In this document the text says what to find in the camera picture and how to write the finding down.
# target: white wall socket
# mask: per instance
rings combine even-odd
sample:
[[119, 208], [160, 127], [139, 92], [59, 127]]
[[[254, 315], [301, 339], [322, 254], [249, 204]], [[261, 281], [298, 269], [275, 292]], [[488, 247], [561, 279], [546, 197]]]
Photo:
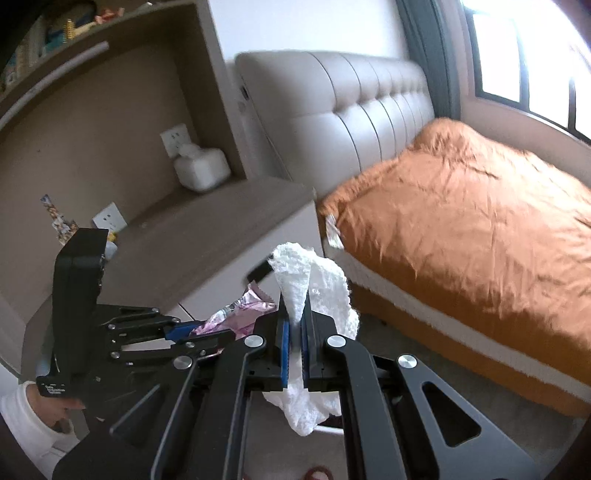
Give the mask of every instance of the white wall socket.
[[191, 137], [185, 124], [179, 124], [166, 130], [166, 132], [162, 132], [160, 138], [162, 138], [162, 143], [170, 158], [178, 155], [178, 149], [181, 145], [191, 143]]
[[127, 226], [125, 219], [114, 203], [111, 203], [106, 209], [95, 215], [92, 221], [97, 228], [107, 228], [113, 233], [120, 232]]

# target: white sleeve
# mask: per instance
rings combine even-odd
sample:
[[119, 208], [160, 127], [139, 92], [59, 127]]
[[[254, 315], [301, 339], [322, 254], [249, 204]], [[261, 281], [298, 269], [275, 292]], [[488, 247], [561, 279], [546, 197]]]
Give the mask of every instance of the white sleeve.
[[51, 478], [57, 462], [77, 443], [73, 433], [55, 432], [35, 414], [27, 399], [25, 382], [0, 398], [0, 414], [22, 450], [45, 477]]

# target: white container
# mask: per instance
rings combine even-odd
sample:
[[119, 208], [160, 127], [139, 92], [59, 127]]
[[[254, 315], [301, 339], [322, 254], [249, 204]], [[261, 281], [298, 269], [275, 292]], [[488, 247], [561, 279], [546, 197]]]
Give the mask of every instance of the white container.
[[185, 144], [178, 152], [181, 156], [174, 161], [174, 169], [180, 183], [189, 190], [205, 192], [220, 185], [231, 174], [225, 155], [217, 148]]

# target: orange bedspread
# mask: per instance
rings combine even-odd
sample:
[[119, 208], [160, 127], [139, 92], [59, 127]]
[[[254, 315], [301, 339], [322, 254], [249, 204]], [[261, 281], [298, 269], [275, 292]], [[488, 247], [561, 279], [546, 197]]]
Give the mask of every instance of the orange bedspread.
[[383, 278], [591, 385], [591, 191], [574, 177], [437, 119], [319, 213]]

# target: silver screw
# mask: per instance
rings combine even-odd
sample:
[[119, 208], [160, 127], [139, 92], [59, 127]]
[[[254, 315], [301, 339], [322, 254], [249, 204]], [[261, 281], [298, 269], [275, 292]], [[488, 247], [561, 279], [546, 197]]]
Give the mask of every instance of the silver screw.
[[256, 348], [261, 346], [263, 343], [263, 339], [261, 336], [258, 335], [249, 335], [244, 339], [244, 344], [249, 346], [250, 348]]
[[400, 355], [398, 357], [398, 365], [402, 368], [415, 368], [417, 366], [417, 359], [412, 355]]
[[332, 347], [341, 348], [342, 346], [345, 346], [347, 340], [345, 340], [345, 337], [341, 337], [340, 335], [331, 335], [328, 337], [326, 343]]
[[173, 365], [177, 370], [186, 370], [193, 364], [191, 357], [187, 355], [178, 356], [173, 360]]

